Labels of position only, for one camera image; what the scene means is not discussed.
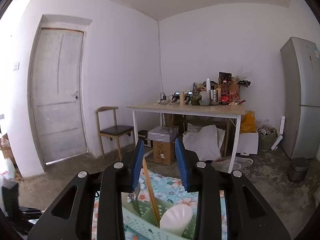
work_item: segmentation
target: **refrigerator label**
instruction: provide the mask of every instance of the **refrigerator label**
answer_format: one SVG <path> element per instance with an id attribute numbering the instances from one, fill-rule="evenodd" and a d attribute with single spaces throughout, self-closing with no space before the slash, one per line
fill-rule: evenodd
<path id="1" fill-rule="evenodd" d="M 314 48 L 314 49 L 315 49 L 316 57 L 320 59 L 319 52 L 318 52 L 317 48 Z"/>

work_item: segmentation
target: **yellow plastic bag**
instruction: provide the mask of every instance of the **yellow plastic bag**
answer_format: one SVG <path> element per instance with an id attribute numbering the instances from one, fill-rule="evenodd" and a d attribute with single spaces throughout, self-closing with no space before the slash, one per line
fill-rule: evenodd
<path id="1" fill-rule="evenodd" d="M 256 132 L 256 123 L 254 120 L 254 113 L 252 111 L 248 111 L 241 121 L 240 133 Z"/>

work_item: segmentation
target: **wooden tabletop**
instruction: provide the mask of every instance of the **wooden tabletop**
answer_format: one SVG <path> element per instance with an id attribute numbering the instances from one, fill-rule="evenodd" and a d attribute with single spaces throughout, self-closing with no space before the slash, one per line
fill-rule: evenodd
<path id="1" fill-rule="evenodd" d="M 161 105 L 159 103 L 148 103 L 148 104 L 141 104 L 136 106 L 128 106 L 128 108 L 134 108 L 134 109 L 144 109 L 144 110 L 150 110 L 151 112 L 157 112 L 157 111 L 181 111 L 188 114 L 190 113 L 206 113 L 206 114 L 245 114 L 245 108 L 244 105 L 237 105 L 237 106 L 193 106 L 191 103 L 188 105 L 181 106 L 180 104 L 167 104 L 167 105 Z"/>

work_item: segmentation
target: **floral fabric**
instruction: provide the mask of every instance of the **floral fabric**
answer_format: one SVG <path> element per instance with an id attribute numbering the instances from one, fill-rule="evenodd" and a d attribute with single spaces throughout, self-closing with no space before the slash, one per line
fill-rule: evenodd
<path id="1" fill-rule="evenodd" d="M 164 201 L 172 202 L 173 204 L 186 204 L 190 206 L 196 214 L 198 205 L 198 192 L 188 193 L 184 190 L 180 179 L 165 177 L 158 173 L 149 171 L 149 176 L 153 188 L 155 197 Z M 140 193 L 138 200 L 142 202 L 150 202 L 149 193 L 145 181 L 144 170 L 141 169 L 140 178 Z M 221 222 L 222 222 L 222 240 L 227 240 L 227 212 L 226 204 L 224 199 L 224 192 L 220 191 L 220 204 L 221 204 Z M 96 225 L 98 220 L 98 206 L 99 198 L 95 199 L 93 209 L 93 220 L 92 220 L 92 240 L 96 240 Z M 148 240 L 144 236 L 138 234 L 129 227 L 124 227 L 126 240 Z"/>

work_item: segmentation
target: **light green basket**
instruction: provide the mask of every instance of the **light green basket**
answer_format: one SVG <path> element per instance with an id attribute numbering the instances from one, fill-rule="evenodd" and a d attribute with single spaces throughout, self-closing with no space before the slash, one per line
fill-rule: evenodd
<path id="1" fill-rule="evenodd" d="M 156 198 L 160 217 L 174 204 L 162 201 Z M 128 203 L 126 196 L 122 196 L 122 213 L 124 225 L 133 229 L 137 233 L 143 235 L 150 240 L 185 240 L 193 239 L 196 215 L 193 214 L 190 223 L 187 225 L 182 236 L 176 236 L 167 231 L 164 231 L 156 226 L 156 219 L 154 217 L 151 205 L 149 203 L 139 202 L 140 215 L 134 209 L 132 202 Z"/>

